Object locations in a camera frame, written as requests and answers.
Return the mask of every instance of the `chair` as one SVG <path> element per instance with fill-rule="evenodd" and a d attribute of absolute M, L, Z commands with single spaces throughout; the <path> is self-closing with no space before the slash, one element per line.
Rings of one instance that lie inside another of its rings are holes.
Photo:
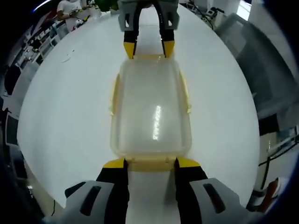
<path fill-rule="evenodd" d="M 52 51 L 54 47 L 51 45 L 51 41 L 50 41 L 50 37 L 48 37 L 44 43 L 41 44 L 41 46 L 39 47 L 39 52 L 41 54 L 41 56 L 43 57 L 43 59 L 45 59 L 47 57 L 47 55 Z"/>
<path fill-rule="evenodd" d="M 69 33 L 69 30 L 67 29 L 67 26 L 65 23 L 63 25 L 61 25 L 60 27 L 58 27 L 56 29 L 56 31 L 61 40 Z"/>
<path fill-rule="evenodd" d="M 4 142 L 3 145 L 9 148 L 10 168 L 17 180 L 27 179 L 24 165 L 24 157 L 20 150 L 17 140 L 19 120 L 8 112 L 4 125 Z"/>
<path fill-rule="evenodd" d="M 263 32 L 236 14 L 231 14 L 215 32 L 238 62 L 259 119 L 283 112 L 299 101 L 294 76 Z"/>
<path fill-rule="evenodd" d="M 18 81 L 20 74 L 21 70 L 16 65 L 10 66 L 7 70 L 4 78 L 4 87 L 8 95 L 13 94 L 15 84 Z"/>

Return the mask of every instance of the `person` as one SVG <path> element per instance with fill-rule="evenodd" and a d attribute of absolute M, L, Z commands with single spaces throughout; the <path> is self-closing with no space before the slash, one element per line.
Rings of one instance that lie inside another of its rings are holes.
<path fill-rule="evenodd" d="M 33 47 L 33 49 L 39 49 L 39 47 L 42 45 L 41 41 L 35 37 L 34 40 L 31 40 L 30 46 Z"/>
<path fill-rule="evenodd" d="M 57 6 L 57 19 L 65 20 L 67 29 L 71 32 L 76 26 L 76 20 L 82 20 L 88 15 L 86 12 L 77 13 L 76 10 L 88 8 L 89 5 L 83 6 L 80 0 L 62 0 Z"/>

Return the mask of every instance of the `white tabletop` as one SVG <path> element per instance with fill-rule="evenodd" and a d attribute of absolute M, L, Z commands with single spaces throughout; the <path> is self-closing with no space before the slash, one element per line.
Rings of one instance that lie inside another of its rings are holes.
<path fill-rule="evenodd" d="M 186 156 L 201 163 L 208 177 L 236 192 L 245 206 L 259 157 L 249 87 L 220 38 L 187 9 L 180 6 L 178 13 L 174 57 L 185 74 L 192 104 L 192 148 Z M 153 41 L 159 40 L 157 24 L 153 8 L 142 11 L 136 54 L 153 51 L 153 44 L 162 52 L 161 42 Z M 62 206 L 66 188 L 96 179 L 103 165 L 116 158 L 109 145 L 109 100 L 113 80 L 127 58 L 122 43 L 117 16 L 89 21 L 49 53 L 25 97 L 18 142 L 33 174 Z M 129 177 L 127 223 L 141 216 L 179 223 L 175 199 L 169 203 L 163 196 L 168 172 Z"/>

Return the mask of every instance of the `white shirt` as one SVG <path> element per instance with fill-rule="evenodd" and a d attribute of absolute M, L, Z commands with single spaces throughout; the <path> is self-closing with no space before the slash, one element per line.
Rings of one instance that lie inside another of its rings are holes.
<path fill-rule="evenodd" d="M 75 2 L 62 0 L 57 6 L 57 12 L 63 11 L 64 14 L 69 14 L 76 9 L 82 9 L 80 0 L 77 0 Z M 65 22 L 66 22 L 66 26 L 67 26 L 67 29 L 69 30 L 69 32 L 71 32 L 73 30 L 74 26 L 76 25 L 76 20 L 77 19 L 82 20 L 85 16 L 86 16 L 86 13 L 80 12 L 76 16 L 77 18 L 75 17 L 75 18 L 66 19 Z"/>

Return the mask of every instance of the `desk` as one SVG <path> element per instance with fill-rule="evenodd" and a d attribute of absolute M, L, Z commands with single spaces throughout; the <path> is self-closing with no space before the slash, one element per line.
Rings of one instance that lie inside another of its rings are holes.
<path fill-rule="evenodd" d="M 220 38 L 187 9 L 179 6 L 178 13 L 174 56 L 185 74 L 192 104 L 192 148 L 186 156 L 200 162 L 208 177 L 235 191 L 246 206 L 259 159 L 258 121 L 249 87 Z M 156 39 L 159 28 L 153 8 L 142 11 L 140 24 L 146 23 L 156 29 L 152 38 Z M 140 35 L 151 39 L 151 32 L 141 30 Z M 138 52 L 152 45 L 141 42 Z M 116 158 L 109 145 L 109 100 L 127 58 L 122 43 L 117 16 L 105 14 L 89 21 L 49 53 L 24 99 L 19 145 L 33 174 L 63 207 L 66 188 L 95 180 L 103 165 Z M 156 44 L 162 50 L 161 42 Z M 153 219 L 180 223 L 175 199 L 166 203 L 163 196 L 168 172 L 132 172 L 129 177 L 127 223 L 138 223 L 144 216 L 149 223 Z"/>

